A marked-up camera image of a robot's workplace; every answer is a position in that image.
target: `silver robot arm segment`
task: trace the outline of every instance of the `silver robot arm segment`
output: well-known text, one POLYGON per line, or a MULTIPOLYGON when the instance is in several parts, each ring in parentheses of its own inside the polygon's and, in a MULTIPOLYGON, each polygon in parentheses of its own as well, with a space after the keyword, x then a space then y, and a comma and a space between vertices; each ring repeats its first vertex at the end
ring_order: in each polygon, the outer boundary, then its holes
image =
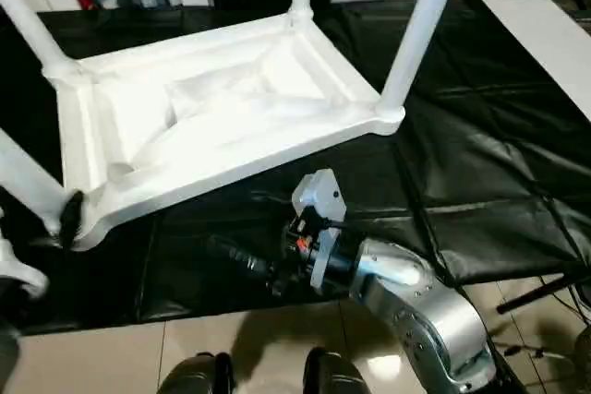
MULTIPOLYGON (((305 209, 343 222, 343 195, 332 170, 304 177, 292 195, 300 220, 305 209)), ((320 230, 310 284, 318 291, 331 263, 339 223, 320 230)), ((477 391, 496 375, 488 334, 476 309, 456 290, 443 285, 430 264, 399 245, 366 238, 359 247, 350 296, 386 322, 404 346, 428 393, 477 391)))

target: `black plastic sheet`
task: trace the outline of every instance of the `black plastic sheet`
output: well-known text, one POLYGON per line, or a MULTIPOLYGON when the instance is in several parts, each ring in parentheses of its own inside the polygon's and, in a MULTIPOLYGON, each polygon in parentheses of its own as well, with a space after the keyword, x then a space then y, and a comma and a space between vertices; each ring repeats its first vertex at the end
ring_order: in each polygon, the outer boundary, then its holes
MULTIPOLYGON (((407 2, 336 6, 317 12, 316 21, 380 90, 411 10, 407 2)), ((43 18, 69 55, 85 57, 269 14, 187 8, 43 18)), ((18 100, 0 125, 59 175, 54 93, 14 30, 0 40, 23 61, 11 67, 19 82, 4 84, 5 97, 18 100), (45 111, 31 113, 39 104, 45 111), (37 137, 27 136, 31 128, 37 137)), ((450 284, 586 269, 591 128, 486 8, 448 4, 406 111, 391 137, 359 137, 132 221, 74 258, 27 246, 32 221, 15 209, 22 217, 5 224, 18 238, 17 254, 53 283, 36 314, 17 323, 33 332, 93 328, 319 300, 306 290, 272 299, 261 281, 212 257, 206 245, 221 236, 273 258, 293 215, 292 191, 320 168, 334 169, 348 221, 379 227, 428 258, 450 284), (64 260, 68 273, 56 265, 64 260), (89 294, 95 306, 76 309, 89 294)), ((15 207, 1 196, 0 204, 15 207)))

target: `white board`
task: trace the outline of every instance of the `white board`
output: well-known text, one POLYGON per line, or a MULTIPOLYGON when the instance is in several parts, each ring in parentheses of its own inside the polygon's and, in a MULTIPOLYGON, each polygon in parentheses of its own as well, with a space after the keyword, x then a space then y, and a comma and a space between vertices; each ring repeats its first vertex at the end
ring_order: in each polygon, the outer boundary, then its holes
POLYGON ((551 0, 483 0, 591 121, 591 36, 551 0))

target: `black tripod leg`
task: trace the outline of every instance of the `black tripod leg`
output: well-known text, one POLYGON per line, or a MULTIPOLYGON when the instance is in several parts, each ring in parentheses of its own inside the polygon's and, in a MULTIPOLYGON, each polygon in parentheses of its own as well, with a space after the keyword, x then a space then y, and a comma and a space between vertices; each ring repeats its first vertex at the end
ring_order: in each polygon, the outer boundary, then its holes
POLYGON ((541 299, 542 297, 546 297, 547 295, 554 294, 556 291, 560 291, 564 288, 568 288, 571 285, 575 285, 576 283, 583 283, 584 281, 588 281, 591 276, 583 275, 583 274, 573 274, 573 275, 566 275, 560 279, 555 281, 551 281, 550 283, 546 283, 545 285, 541 285, 539 288, 535 288, 533 291, 529 293, 525 293, 517 297, 516 299, 510 300, 504 304, 500 304, 497 306, 497 312, 499 314, 505 314, 509 311, 513 311, 513 309, 519 308, 526 304, 531 304, 536 300, 541 299))

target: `beige floor tile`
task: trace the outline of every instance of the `beige floor tile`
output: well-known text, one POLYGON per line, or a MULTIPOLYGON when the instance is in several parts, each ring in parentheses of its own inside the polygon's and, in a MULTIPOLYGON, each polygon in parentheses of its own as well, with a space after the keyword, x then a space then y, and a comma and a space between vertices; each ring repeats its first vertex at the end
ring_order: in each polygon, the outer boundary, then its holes
POLYGON ((544 387, 542 385, 532 385, 527 388, 527 394, 546 394, 544 387))
POLYGON ((497 306, 504 302, 499 285, 496 282, 464 286, 468 298, 482 317, 490 335, 501 334, 514 325, 511 314, 500 315, 497 306))
POLYGON ((575 394, 576 385, 573 378, 567 378, 556 382, 545 382, 546 394, 575 394))
MULTIPOLYGON (((519 279, 516 281, 499 282, 506 300, 513 299, 540 286, 538 278, 519 279)), ((556 293, 567 304, 573 305, 573 298, 568 290, 556 293)), ((548 296, 532 304, 526 305, 512 312, 515 323, 520 332, 530 339, 545 336, 556 336, 557 344, 568 347, 562 351, 570 351, 578 334, 585 325, 576 314, 563 307, 554 297, 548 296)))
MULTIPOLYGON (((509 300, 540 285, 537 278, 500 282, 504 297, 509 300)), ((556 293, 562 301, 574 306, 568 290, 556 293)), ((577 336, 585 324, 552 296, 545 297, 512 312, 526 345, 544 347, 551 352, 570 355, 577 336)), ((570 361, 545 357, 535 359, 534 365, 543 381, 565 378, 573 374, 570 361)))
MULTIPOLYGON (((513 322, 511 314, 500 315, 497 306, 503 303, 501 289, 496 282, 464 286, 471 302, 487 325, 492 340, 497 344, 499 352, 510 346, 523 345, 519 330, 513 322)), ((540 382, 536 369, 527 352, 506 357, 505 360, 515 375, 525 385, 540 382)))
POLYGON ((309 351, 346 353, 336 302, 167 322, 161 383, 197 352, 229 352, 238 394, 301 394, 309 351))
POLYGON ((425 390, 415 376, 401 343, 369 311, 353 301, 341 302, 345 338, 350 359, 365 378, 372 394, 422 394, 425 390), (392 372, 383 374, 377 359, 386 357, 392 372))
POLYGON ((156 391, 163 324, 24 338, 6 394, 156 391))

